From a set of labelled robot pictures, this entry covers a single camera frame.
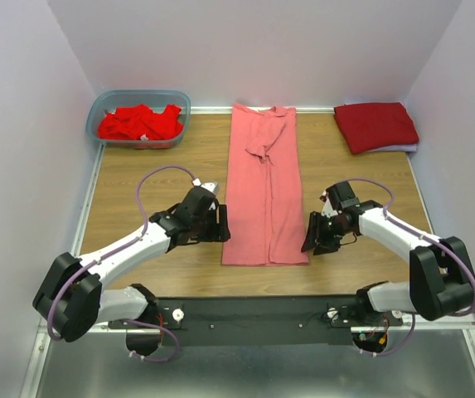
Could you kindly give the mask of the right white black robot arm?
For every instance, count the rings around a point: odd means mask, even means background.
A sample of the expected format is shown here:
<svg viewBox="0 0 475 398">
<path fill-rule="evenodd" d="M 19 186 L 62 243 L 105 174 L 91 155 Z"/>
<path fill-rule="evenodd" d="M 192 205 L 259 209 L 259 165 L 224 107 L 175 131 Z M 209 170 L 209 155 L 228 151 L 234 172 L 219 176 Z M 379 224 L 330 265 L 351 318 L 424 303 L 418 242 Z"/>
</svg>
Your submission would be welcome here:
<svg viewBox="0 0 475 398">
<path fill-rule="evenodd" d="M 438 237 L 394 216 L 388 204 L 360 201 L 348 180 L 326 188 L 321 200 L 322 210 L 309 215 L 302 252 L 335 253 L 345 235 L 365 236 L 394 252 L 409 268 L 406 282 L 383 281 L 356 292 L 353 314 L 359 323 L 373 324 L 393 311 L 427 321 L 475 312 L 475 275 L 458 237 Z"/>
</svg>

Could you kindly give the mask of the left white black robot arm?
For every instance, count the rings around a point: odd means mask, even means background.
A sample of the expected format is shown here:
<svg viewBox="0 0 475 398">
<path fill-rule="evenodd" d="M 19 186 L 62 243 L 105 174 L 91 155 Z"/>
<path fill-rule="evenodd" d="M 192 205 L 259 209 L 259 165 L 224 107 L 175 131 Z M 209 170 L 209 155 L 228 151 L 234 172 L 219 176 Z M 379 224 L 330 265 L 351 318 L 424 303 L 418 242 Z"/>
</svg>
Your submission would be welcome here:
<svg viewBox="0 0 475 398">
<path fill-rule="evenodd" d="M 181 202 L 151 215 L 137 230 L 103 249 L 79 257 L 58 255 L 32 300 L 55 339 L 73 342 L 96 323 L 122 318 L 139 328 L 149 326 L 156 315 L 153 298 L 141 288 L 109 286 L 178 246 L 228 241 L 227 207 L 218 202 L 218 191 L 215 182 L 201 183 Z"/>
</svg>

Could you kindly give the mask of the pink t-shirt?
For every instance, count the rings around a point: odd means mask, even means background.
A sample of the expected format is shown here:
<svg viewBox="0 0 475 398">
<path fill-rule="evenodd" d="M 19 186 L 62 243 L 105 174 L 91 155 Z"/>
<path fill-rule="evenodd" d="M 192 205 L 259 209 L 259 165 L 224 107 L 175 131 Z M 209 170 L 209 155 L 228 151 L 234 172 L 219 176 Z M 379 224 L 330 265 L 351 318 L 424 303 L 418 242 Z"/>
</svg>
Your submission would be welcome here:
<svg viewBox="0 0 475 398">
<path fill-rule="evenodd" d="M 232 109 L 221 263 L 306 265 L 303 188 L 294 108 Z"/>
</svg>

